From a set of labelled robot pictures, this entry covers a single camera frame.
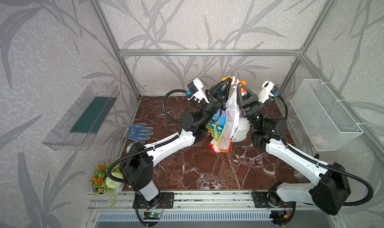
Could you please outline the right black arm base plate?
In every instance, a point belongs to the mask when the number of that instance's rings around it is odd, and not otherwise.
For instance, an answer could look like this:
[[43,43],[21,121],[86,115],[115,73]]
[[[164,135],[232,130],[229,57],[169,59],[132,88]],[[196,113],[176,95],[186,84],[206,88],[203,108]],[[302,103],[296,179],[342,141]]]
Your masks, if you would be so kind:
[[295,202],[284,202],[276,192],[258,192],[251,191],[255,208],[295,208]]

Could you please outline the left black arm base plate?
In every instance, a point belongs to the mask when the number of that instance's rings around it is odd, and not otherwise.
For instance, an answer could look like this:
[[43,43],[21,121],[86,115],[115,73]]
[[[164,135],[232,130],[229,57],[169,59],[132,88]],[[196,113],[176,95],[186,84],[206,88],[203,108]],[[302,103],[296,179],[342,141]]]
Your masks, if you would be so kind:
[[133,208],[137,209],[172,209],[175,193],[160,192],[154,199],[147,201],[142,194],[135,194]]

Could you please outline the white red rainbow jacket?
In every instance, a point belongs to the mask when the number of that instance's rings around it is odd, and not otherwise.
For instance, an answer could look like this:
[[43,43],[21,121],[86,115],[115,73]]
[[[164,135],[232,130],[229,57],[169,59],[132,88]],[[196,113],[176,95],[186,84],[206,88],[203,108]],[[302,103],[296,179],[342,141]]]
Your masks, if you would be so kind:
[[244,117],[238,105],[238,84],[245,85],[246,82],[231,77],[232,83],[226,110],[219,110],[207,125],[213,139],[209,143],[214,153],[227,153],[232,143],[238,143],[247,138],[250,123]]

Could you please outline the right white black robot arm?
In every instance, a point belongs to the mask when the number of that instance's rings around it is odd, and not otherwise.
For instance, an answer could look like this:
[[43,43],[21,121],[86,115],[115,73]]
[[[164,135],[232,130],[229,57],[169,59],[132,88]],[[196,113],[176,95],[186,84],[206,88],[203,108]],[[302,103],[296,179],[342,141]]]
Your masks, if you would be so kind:
[[[263,152],[273,155],[309,180],[308,184],[280,183],[273,187],[275,198],[283,202],[298,202],[315,205],[329,215],[337,215],[342,207],[360,206],[369,202],[374,196],[373,187],[364,179],[347,173],[338,163],[323,163],[315,157],[300,151],[287,143],[285,119],[265,119],[261,109],[265,107],[259,97],[244,84],[237,85],[237,104],[246,119],[255,130],[252,142]],[[367,194],[358,201],[348,202],[351,194],[349,179],[363,184]]]

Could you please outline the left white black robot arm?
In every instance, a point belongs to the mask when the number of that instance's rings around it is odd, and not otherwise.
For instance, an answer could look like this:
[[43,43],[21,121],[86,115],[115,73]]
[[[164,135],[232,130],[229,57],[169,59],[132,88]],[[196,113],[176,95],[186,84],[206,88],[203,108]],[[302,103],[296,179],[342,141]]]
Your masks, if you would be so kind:
[[206,89],[196,78],[184,91],[189,100],[205,103],[197,112],[183,112],[178,132],[158,142],[143,145],[134,142],[127,155],[114,161],[107,170],[109,179],[129,184],[146,201],[157,201],[160,191],[153,182],[154,167],[168,156],[199,143],[208,133],[208,124],[218,111],[224,111],[230,96],[233,78],[227,77]]

